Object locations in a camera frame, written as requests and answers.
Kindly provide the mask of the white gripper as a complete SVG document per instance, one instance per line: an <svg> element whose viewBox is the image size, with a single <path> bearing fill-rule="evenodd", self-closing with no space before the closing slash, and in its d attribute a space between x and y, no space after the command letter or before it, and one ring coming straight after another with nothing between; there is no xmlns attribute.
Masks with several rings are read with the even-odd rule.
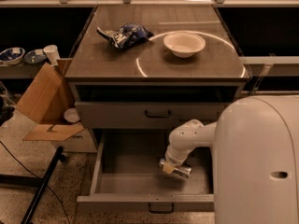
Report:
<svg viewBox="0 0 299 224"><path fill-rule="evenodd" d="M175 167L181 166L188 158L190 151L176 149L173 146L168 146L165 152L167 162L163 166L163 171L167 174L172 174Z"/></svg>

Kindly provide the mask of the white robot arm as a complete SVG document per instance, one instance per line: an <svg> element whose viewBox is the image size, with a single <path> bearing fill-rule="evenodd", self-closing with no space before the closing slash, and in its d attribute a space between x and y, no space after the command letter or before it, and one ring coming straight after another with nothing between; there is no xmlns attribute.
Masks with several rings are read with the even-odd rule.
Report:
<svg viewBox="0 0 299 224"><path fill-rule="evenodd" d="M299 224L299 97L250 96L205 125L169 134L163 170L198 147L212 156L215 224Z"/></svg>

